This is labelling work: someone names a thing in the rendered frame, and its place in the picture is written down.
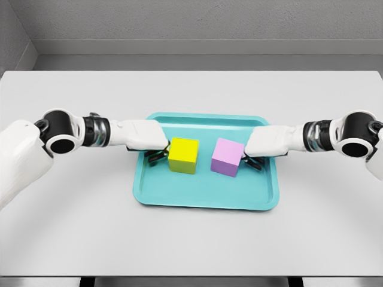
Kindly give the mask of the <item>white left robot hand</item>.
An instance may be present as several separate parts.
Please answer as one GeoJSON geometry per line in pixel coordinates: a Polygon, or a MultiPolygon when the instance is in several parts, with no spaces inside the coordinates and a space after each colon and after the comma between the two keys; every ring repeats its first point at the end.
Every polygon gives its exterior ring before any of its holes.
{"type": "Polygon", "coordinates": [[[128,151],[144,153],[149,164],[155,164],[169,154],[170,141],[156,120],[127,120],[123,122],[128,151]]]}

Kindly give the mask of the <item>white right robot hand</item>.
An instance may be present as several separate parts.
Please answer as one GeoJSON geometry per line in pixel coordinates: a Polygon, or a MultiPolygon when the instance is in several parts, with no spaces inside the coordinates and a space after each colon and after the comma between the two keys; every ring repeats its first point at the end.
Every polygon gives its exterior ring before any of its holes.
{"type": "Polygon", "coordinates": [[[245,145],[241,160],[254,169],[262,170],[266,158],[288,154],[292,131],[287,126],[255,127],[245,145]]]}

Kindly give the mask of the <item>yellow cube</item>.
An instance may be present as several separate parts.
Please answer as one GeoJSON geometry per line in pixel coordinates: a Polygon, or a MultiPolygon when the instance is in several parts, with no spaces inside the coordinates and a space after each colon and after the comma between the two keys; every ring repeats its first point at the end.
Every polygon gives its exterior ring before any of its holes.
{"type": "Polygon", "coordinates": [[[194,139],[172,138],[168,163],[171,172],[196,173],[199,141],[194,139]]]}

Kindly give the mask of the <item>pink cube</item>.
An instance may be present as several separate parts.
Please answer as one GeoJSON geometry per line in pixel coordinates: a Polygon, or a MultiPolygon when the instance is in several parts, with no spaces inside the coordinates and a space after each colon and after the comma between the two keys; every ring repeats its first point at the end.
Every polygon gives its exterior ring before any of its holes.
{"type": "Polygon", "coordinates": [[[211,171],[235,177],[244,154],[245,145],[239,142],[218,138],[211,157],[211,171]]]}

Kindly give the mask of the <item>teal tray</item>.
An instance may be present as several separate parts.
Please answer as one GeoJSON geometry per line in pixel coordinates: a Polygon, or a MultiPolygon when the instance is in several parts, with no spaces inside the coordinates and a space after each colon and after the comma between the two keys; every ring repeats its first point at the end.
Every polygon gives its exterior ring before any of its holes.
{"type": "Polygon", "coordinates": [[[271,210],[279,202],[274,158],[262,170],[240,163],[235,177],[211,171],[211,157],[218,138],[247,143],[253,128],[267,126],[262,117],[246,115],[157,112],[148,116],[160,123],[168,139],[199,141],[196,173],[171,172],[161,159],[148,163],[139,153],[133,195],[142,204],[236,210],[271,210]]]}

